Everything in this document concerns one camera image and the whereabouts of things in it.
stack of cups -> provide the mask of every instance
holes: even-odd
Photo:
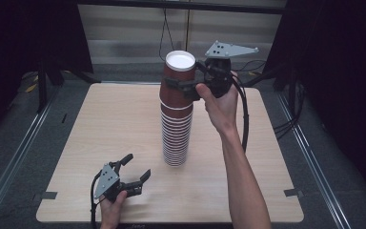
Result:
[[[188,52],[173,51],[166,56],[164,77],[180,81],[194,80],[195,58]],[[166,85],[162,79],[160,92],[162,119],[163,157],[167,164],[180,166],[186,161],[190,129],[192,126],[193,101],[183,92]]]

hand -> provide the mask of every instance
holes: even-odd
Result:
[[[205,84],[197,84],[195,89],[206,102],[206,111],[212,124],[220,134],[231,128],[236,129],[238,92],[234,85],[231,86],[226,94],[219,98],[215,98]]]
[[[100,200],[100,210],[102,211],[102,223],[101,229],[115,229],[118,226],[121,216],[121,207],[123,202],[127,197],[127,191],[122,191],[118,194],[114,203],[108,199],[103,199],[105,197],[101,196]]]

silver mounting plate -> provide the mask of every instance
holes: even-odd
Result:
[[[253,49],[215,41],[210,49],[207,50],[206,56],[210,58],[229,59],[233,56],[251,54],[256,52],[258,52],[258,48]]]
[[[97,184],[96,191],[94,192],[94,198],[97,199],[104,192],[106,192],[112,185],[119,180],[120,177],[112,169],[112,166],[105,164],[100,175],[99,183]]]

tape piece on table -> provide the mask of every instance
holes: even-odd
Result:
[[[42,199],[55,199],[57,192],[44,192],[42,194],[35,194],[32,198],[35,202],[40,202]]]
[[[284,194],[285,194],[285,196],[287,198],[288,197],[293,197],[293,196],[296,196],[298,198],[303,198],[304,197],[304,194],[299,189],[288,189],[288,190],[284,190]]]

light wood tabletop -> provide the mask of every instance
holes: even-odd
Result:
[[[250,114],[247,157],[254,170],[272,221],[299,222],[303,212],[275,139],[260,93],[246,89]],[[237,125],[243,130],[238,99]],[[93,84],[73,125],[37,219],[43,222],[91,220],[90,190],[94,176],[109,161],[127,154],[131,160],[120,170],[121,181],[152,175],[140,196],[127,198],[121,222],[231,222],[225,165],[219,135],[204,108],[195,101],[187,161],[167,165],[162,156],[159,85]],[[100,221],[100,208],[96,220]]]

